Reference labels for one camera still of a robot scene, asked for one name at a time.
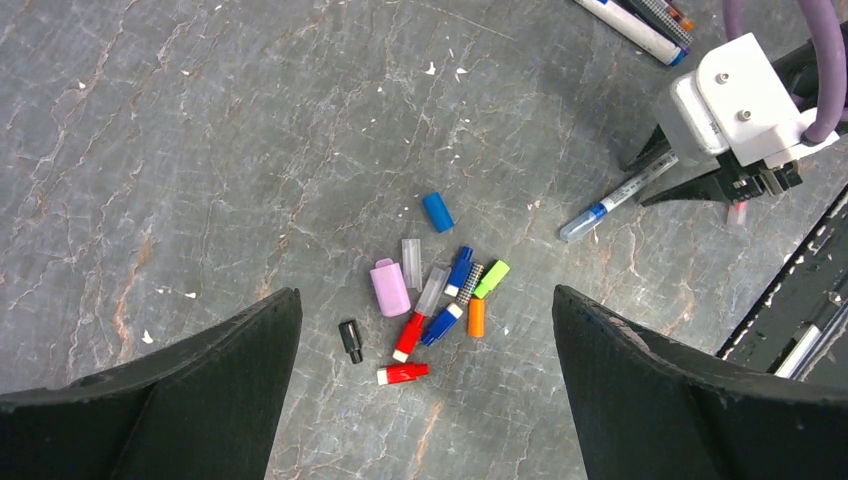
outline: gray marble surface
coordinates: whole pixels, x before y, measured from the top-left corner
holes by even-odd
[[[681,3],[695,51],[718,45],[719,2]],[[750,17],[777,57],[806,29],[769,3]],[[297,287],[272,478],[585,477],[554,285],[713,351],[848,180],[841,145],[744,230],[716,205],[627,204],[566,247],[556,229],[622,180],[651,98],[694,63],[661,67],[570,2],[6,0],[0,22],[0,390]],[[442,235],[419,206],[433,190],[458,220]],[[403,320],[368,271],[404,237],[428,266],[467,242],[513,271],[485,338],[458,328],[415,352],[428,378],[378,388]],[[336,329],[352,317],[356,366]]]

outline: pink marker cap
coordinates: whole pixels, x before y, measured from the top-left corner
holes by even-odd
[[[379,260],[374,270],[371,270],[371,281],[374,282],[377,303],[380,304],[380,312],[383,315],[396,317],[412,308],[399,263],[391,258]]]

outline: blue cap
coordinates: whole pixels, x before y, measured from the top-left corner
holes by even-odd
[[[686,58],[686,50],[680,49],[680,53],[677,54],[676,57],[668,64],[669,67],[676,67],[677,64],[683,61]]]
[[[424,210],[427,210],[427,216],[430,217],[430,221],[433,222],[437,232],[447,232],[453,227],[453,219],[450,218],[448,207],[445,206],[439,192],[427,195],[421,200],[421,203],[424,204]]]
[[[430,346],[441,339],[448,333],[456,324],[459,317],[462,316],[462,309],[455,303],[448,305],[441,313],[427,326],[427,331],[421,336],[421,343]]]
[[[474,250],[472,250],[471,247],[463,246],[459,250],[459,255],[456,256],[456,260],[453,262],[453,268],[451,268],[451,274],[448,277],[447,287],[454,287],[452,289],[454,292],[458,292],[459,289],[465,286],[465,279],[468,278],[468,273],[471,271],[471,255],[473,253]],[[452,292],[446,293],[451,296],[456,296],[456,294]]]

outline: white pen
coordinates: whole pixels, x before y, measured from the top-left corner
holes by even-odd
[[[574,3],[592,12],[618,33],[629,38],[666,65],[673,67],[686,56],[685,50],[645,25],[612,0],[574,0]]]
[[[648,168],[642,170],[635,177],[624,182],[624,185],[615,189],[600,202],[589,207],[588,210],[580,214],[579,217],[568,222],[568,224],[559,230],[559,238],[565,243],[573,243],[580,240],[580,237],[586,235],[586,232],[595,228],[601,220],[613,208],[621,205],[625,200],[635,195],[639,190],[645,188],[649,183],[653,182],[660,175],[666,172],[669,168],[677,164],[677,155],[674,152],[668,152],[658,158]]]

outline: small plastic piece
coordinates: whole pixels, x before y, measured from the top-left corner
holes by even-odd
[[[436,340],[444,337],[448,333],[448,330],[459,320],[462,313],[462,308],[459,305],[455,303],[448,305],[427,327],[427,331],[421,337],[421,343],[429,347]]]
[[[437,232],[444,233],[453,228],[453,219],[439,192],[427,195],[421,199],[421,203],[424,204],[424,210],[427,211],[427,216],[430,217]]]
[[[459,306],[464,307],[468,305],[468,301],[471,300],[471,292],[477,287],[477,283],[480,282],[480,276],[483,275],[483,265],[479,263],[471,264],[471,271],[468,272],[468,278],[465,279],[465,285],[462,286],[462,290],[456,294],[456,303]]]
[[[727,207],[727,225],[731,227],[744,227],[745,217],[748,216],[748,202],[740,202]]]
[[[362,362],[362,340],[359,338],[359,328],[356,320],[348,320],[339,324],[342,344],[345,352],[350,354],[350,360],[355,364]]]
[[[481,338],[486,331],[486,301],[472,298],[468,307],[468,336]]]
[[[412,314],[412,318],[403,327],[403,333],[400,334],[395,351],[392,353],[392,358],[398,362],[405,362],[409,358],[409,355],[418,343],[418,339],[421,338],[421,331],[424,330],[424,320],[426,318],[418,312]]]
[[[427,277],[424,291],[421,292],[421,296],[418,297],[418,303],[415,304],[415,311],[417,313],[425,317],[431,317],[436,313],[436,306],[439,304],[439,297],[442,295],[445,284],[448,282],[450,271],[450,267],[445,270],[433,267],[430,270],[430,276]]]
[[[509,265],[504,263],[503,260],[498,260],[492,265],[492,268],[486,273],[485,276],[480,280],[480,284],[477,285],[477,288],[474,290],[474,296],[477,298],[486,298],[486,295],[489,294],[495,287],[501,283],[503,277],[509,272]]]
[[[430,374],[430,367],[426,363],[401,363],[390,365],[377,370],[377,384],[394,385],[396,383],[412,382]]]
[[[421,240],[405,238],[400,241],[403,251],[403,281],[407,288],[421,291]]]
[[[371,270],[371,281],[377,293],[380,312],[387,317],[396,317],[409,311],[409,293],[403,282],[403,273],[391,258],[379,260]]]
[[[468,278],[468,273],[471,272],[471,255],[474,250],[471,247],[463,246],[459,250],[456,260],[453,263],[453,270],[448,283],[445,287],[445,295],[456,297],[459,290],[465,286],[465,279]]]

